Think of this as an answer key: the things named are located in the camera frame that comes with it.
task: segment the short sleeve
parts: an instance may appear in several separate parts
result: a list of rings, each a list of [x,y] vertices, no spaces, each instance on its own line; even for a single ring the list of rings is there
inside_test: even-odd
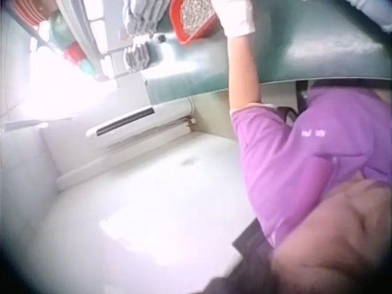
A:
[[[231,114],[232,126],[242,152],[256,144],[268,144],[290,130],[272,107],[253,105]]]

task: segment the hand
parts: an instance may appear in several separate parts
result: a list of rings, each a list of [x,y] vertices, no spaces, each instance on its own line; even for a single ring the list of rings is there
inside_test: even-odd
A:
[[[211,0],[227,37],[255,31],[251,0]]]

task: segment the wall-mounted air conditioner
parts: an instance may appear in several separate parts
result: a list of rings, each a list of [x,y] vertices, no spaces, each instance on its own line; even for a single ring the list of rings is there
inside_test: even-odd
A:
[[[189,98],[148,106],[100,124],[86,132],[96,148],[110,148],[148,130],[184,120],[192,114]]]

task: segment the air conditioner vent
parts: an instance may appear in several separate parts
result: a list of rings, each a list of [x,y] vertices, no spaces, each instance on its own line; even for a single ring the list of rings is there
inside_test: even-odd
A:
[[[146,116],[153,115],[155,113],[153,107],[143,109],[142,111],[133,113],[129,116],[126,116],[125,118],[121,118],[117,121],[114,121],[106,126],[101,127],[100,129],[97,129],[97,137],[109,133],[110,131],[113,131],[119,127],[125,126],[127,124],[130,124],[134,121],[137,121],[138,119],[145,118]]]

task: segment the red basket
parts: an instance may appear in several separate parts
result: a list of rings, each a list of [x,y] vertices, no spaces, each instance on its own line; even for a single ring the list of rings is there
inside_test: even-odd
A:
[[[181,45],[186,45],[195,39],[208,37],[214,32],[217,24],[219,23],[218,17],[215,13],[210,16],[192,35],[188,35],[186,32],[184,32],[183,24],[181,23],[181,17],[179,15],[179,10],[182,4],[183,0],[171,0],[169,8],[171,25],[173,26],[177,40]]]

